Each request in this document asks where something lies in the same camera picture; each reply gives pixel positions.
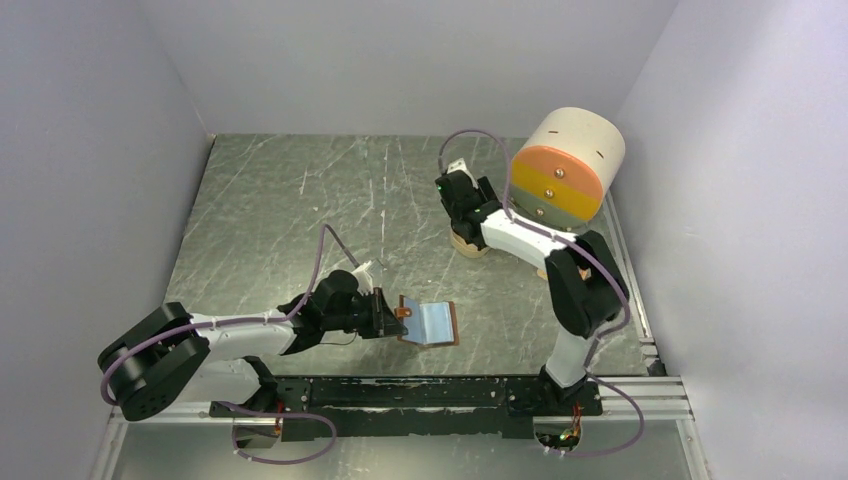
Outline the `beige plastic tray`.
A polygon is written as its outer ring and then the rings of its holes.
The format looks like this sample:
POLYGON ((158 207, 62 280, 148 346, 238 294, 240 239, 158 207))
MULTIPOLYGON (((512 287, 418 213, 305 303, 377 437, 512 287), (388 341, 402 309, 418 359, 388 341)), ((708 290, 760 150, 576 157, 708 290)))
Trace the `beige plastic tray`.
POLYGON ((479 259, 491 250, 481 234, 472 235, 466 239, 457 231, 451 230, 450 243, 459 254, 470 259, 479 259))

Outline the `brown leather card holder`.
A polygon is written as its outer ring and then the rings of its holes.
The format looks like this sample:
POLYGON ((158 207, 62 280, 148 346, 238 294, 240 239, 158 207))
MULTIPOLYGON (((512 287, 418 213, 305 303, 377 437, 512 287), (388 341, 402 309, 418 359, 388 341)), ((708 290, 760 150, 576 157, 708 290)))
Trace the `brown leather card holder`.
POLYGON ((452 301, 420 303, 400 295, 395 316, 407 330, 406 334, 397 336, 401 342, 422 348, 459 344, 457 313, 452 301))

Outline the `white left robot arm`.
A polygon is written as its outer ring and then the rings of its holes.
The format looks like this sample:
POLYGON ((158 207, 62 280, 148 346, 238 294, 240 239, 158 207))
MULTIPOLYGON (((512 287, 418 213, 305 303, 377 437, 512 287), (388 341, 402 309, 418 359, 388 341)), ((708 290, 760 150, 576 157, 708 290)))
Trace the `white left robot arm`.
POLYGON ((233 404, 254 416, 282 412, 263 357, 304 352, 333 331, 400 337, 419 311, 405 299, 391 307, 363 270, 334 270, 311 291, 260 313, 192 314, 165 303, 101 352, 101 394, 129 421, 181 402, 233 404))

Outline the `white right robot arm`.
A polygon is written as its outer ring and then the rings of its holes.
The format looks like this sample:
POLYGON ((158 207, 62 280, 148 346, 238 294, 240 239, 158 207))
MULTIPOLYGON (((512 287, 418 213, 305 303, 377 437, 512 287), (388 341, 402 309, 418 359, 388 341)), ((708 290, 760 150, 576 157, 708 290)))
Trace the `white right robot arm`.
POLYGON ((539 398, 548 412, 565 413, 586 382, 598 329, 613 321, 629 300, 604 237, 593 230, 566 233, 520 216, 502 205, 487 178, 473 178, 462 160, 454 162, 435 184, 457 250, 469 258, 500 250, 546 275, 560 327, 540 371, 539 398))

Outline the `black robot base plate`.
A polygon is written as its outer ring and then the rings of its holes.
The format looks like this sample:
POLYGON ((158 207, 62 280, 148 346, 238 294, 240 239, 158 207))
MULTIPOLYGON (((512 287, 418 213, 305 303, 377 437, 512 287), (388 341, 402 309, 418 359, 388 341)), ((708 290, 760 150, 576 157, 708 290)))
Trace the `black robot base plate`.
POLYGON ((234 412, 220 402, 213 418, 232 418, 243 439, 281 429, 283 442, 339 437, 498 434, 531 439, 534 423, 545 417, 571 420, 603 412, 599 388, 588 381, 559 394, 535 375, 481 376, 279 376, 275 393, 248 408, 257 418, 234 412), (244 429, 253 427, 253 433, 244 429))

